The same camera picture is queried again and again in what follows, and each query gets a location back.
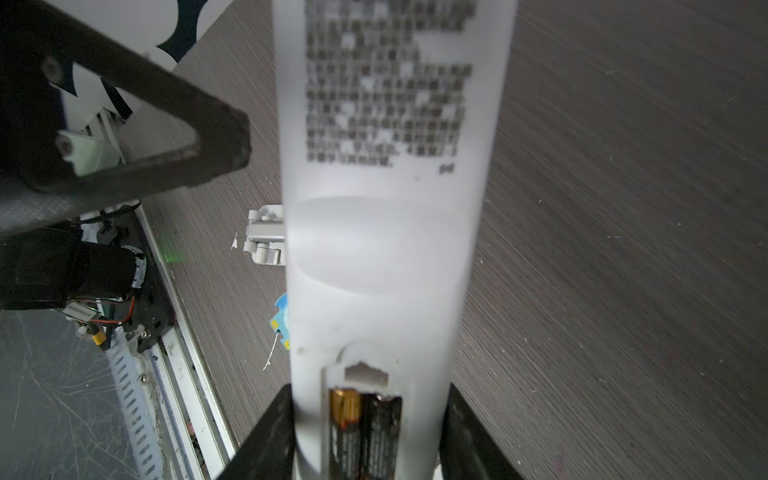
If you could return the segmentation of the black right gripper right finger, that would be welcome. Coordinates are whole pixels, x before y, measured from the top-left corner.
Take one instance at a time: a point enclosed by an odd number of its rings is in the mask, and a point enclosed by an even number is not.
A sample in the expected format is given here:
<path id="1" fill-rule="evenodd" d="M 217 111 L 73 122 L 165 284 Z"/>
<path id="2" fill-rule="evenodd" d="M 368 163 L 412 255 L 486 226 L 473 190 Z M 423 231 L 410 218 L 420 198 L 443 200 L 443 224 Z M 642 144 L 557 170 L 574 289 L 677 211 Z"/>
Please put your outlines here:
<path id="1" fill-rule="evenodd" d="M 439 457 L 446 480 L 522 480 L 455 384 L 449 389 Z"/>

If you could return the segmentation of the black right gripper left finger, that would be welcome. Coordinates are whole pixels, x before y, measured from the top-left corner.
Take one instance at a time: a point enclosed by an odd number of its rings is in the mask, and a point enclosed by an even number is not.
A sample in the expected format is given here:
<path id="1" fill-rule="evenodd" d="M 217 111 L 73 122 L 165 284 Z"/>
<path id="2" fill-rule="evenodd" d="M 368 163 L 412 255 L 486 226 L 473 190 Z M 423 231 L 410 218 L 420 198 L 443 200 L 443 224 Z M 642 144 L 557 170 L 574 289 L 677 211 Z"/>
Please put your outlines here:
<path id="1" fill-rule="evenodd" d="M 291 384 L 277 392 L 219 480 L 290 480 L 296 449 Z"/>

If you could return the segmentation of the white remote control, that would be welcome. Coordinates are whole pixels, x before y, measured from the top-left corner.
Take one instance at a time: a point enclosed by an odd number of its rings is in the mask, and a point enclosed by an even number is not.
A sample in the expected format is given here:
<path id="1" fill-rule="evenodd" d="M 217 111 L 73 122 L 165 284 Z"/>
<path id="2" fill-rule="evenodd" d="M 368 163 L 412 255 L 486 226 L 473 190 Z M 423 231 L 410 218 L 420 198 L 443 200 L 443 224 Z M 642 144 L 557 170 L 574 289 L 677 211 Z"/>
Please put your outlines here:
<path id="1" fill-rule="evenodd" d="M 389 403 L 364 459 L 436 468 L 505 84 L 513 1 L 272 5 L 301 479 L 345 457 L 332 401 Z"/>

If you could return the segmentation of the white remote battery lid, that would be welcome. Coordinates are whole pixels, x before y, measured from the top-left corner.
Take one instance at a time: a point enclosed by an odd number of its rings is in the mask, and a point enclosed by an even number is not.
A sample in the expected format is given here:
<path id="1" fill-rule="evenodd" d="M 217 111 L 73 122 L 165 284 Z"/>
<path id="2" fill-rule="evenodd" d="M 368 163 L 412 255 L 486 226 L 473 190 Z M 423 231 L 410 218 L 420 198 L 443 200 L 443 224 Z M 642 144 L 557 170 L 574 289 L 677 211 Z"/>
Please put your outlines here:
<path id="1" fill-rule="evenodd" d="M 93 136 L 59 130 L 55 144 L 64 161 L 78 177 L 117 167 L 121 154 L 107 142 Z"/>

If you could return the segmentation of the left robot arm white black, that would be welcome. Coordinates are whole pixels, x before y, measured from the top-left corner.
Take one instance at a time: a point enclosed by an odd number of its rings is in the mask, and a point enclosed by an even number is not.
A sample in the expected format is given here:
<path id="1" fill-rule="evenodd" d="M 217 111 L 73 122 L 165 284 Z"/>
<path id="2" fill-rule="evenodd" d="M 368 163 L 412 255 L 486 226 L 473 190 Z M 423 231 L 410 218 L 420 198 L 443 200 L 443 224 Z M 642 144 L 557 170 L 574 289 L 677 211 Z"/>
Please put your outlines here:
<path id="1" fill-rule="evenodd" d="M 71 61 L 189 125 L 193 141 L 79 175 L 61 151 L 65 115 L 54 82 Z M 1 5 L 1 305 L 62 306 L 101 289 L 89 268 L 131 287 L 131 251 L 87 246 L 64 223 L 83 213 L 245 167 L 247 115 L 42 1 Z"/>

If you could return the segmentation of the blue owl toy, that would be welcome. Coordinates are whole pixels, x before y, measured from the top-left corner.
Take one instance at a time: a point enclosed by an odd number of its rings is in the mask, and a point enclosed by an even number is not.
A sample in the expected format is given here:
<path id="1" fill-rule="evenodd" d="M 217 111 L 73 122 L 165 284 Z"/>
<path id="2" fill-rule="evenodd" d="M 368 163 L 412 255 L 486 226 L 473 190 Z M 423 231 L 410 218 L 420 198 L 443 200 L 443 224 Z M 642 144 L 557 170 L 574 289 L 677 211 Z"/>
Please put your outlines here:
<path id="1" fill-rule="evenodd" d="M 281 295 L 274 303 L 275 314 L 269 320 L 269 325 L 275 333 L 276 340 L 280 342 L 286 351 L 291 348 L 290 328 L 288 321 L 288 296 Z"/>

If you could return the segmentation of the white battery cover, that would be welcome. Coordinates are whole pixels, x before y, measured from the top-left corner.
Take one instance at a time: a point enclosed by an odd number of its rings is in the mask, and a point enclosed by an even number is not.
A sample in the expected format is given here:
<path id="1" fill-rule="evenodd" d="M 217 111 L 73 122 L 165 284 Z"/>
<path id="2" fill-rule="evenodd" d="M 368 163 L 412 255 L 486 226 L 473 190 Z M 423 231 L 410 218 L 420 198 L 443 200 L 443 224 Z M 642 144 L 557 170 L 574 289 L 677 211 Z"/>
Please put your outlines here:
<path id="1" fill-rule="evenodd" d="M 264 205 L 248 212 L 243 251 L 256 265 L 284 266 L 285 243 L 282 205 Z"/>

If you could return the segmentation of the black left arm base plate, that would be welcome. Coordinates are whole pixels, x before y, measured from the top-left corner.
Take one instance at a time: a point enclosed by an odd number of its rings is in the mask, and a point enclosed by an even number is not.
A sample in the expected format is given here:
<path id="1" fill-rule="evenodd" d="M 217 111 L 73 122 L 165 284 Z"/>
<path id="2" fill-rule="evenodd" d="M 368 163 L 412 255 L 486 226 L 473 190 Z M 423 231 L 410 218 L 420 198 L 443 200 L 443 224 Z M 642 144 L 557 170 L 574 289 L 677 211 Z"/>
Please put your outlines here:
<path id="1" fill-rule="evenodd" d="M 141 288 L 123 302 L 99 299 L 95 304 L 104 312 L 105 327 L 114 334 L 120 332 L 138 354 L 149 352 L 175 326 L 176 314 L 136 212 L 106 220 L 96 239 L 100 244 L 135 247 L 144 255 L 146 273 Z"/>

